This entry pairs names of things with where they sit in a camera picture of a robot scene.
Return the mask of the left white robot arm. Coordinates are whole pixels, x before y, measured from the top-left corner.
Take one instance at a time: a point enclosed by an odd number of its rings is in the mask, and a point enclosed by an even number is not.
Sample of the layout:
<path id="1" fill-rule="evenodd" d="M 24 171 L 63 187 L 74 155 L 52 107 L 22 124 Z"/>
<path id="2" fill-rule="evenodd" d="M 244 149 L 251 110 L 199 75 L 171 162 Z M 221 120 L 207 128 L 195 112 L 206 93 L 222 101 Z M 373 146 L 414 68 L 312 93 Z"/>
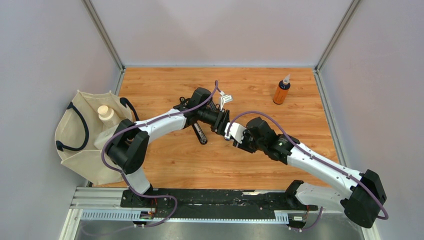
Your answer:
<path id="1" fill-rule="evenodd" d="M 215 125 L 221 111 L 208 106 L 218 90 L 217 86 L 213 91 L 199 87 L 190 98 L 161 115 L 136 122 L 124 119 L 105 142 L 101 149 L 101 161 L 121 175 L 134 193 L 134 202 L 140 207 L 148 207 L 153 201 L 153 194 L 149 191 L 151 183 L 143 170 L 147 148 L 153 141 L 184 130 L 198 121 Z"/>

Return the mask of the black stapler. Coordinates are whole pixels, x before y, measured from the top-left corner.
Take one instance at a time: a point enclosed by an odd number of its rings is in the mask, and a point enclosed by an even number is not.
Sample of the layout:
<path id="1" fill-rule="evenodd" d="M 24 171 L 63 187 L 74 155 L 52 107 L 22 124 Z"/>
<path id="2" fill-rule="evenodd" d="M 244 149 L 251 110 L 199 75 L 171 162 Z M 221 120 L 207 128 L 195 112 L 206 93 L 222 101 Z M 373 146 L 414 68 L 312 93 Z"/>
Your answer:
<path id="1" fill-rule="evenodd" d="M 207 139 L 206 135 L 204 134 L 204 132 L 203 132 L 202 128 L 200 127 L 200 125 L 197 122 L 195 122 L 192 125 L 192 128 L 194 130 L 194 133 L 196 134 L 196 137 L 197 137 L 199 143 L 201 145 L 206 145 L 208 143 L 208 139 Z"/>

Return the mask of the blue stapler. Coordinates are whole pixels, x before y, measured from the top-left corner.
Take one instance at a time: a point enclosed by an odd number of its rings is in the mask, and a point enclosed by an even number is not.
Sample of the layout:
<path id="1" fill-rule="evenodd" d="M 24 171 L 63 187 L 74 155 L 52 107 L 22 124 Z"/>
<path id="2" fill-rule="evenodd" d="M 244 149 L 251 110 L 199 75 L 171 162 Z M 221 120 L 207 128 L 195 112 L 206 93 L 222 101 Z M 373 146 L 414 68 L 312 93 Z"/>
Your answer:
<path id="1" fill-rule="evenodd" d="M 207 109 L 212 112 L 219 112 L 217 105 L 213 102 L 213 100 L 209 100 L 207 103 Z"/>

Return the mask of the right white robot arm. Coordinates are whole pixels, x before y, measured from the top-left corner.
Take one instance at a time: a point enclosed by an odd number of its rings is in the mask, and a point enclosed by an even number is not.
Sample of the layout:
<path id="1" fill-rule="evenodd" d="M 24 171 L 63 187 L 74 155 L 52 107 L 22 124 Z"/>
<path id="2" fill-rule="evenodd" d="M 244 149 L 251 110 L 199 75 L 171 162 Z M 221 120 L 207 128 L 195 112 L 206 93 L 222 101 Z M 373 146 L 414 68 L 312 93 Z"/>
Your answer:
<path id="1" fill-rule="evenodd" d="M 233 124 L 230 136 L 240 149 L 250 153 L 261 151 L 270 159 L 302 169 L 329 185 L 320 187 L 302 180 L 293 181 L 285 195 L 289 208 L 316 205 L 344 212 L 352 222 L 367 229 L 381 218 L 379 214 L 387 195 L 376 172 L 370 169 L 360 172 L 335 163 L 294 137 L 276 134 L 260 117 L 249 121 L 247 126 Z"/>

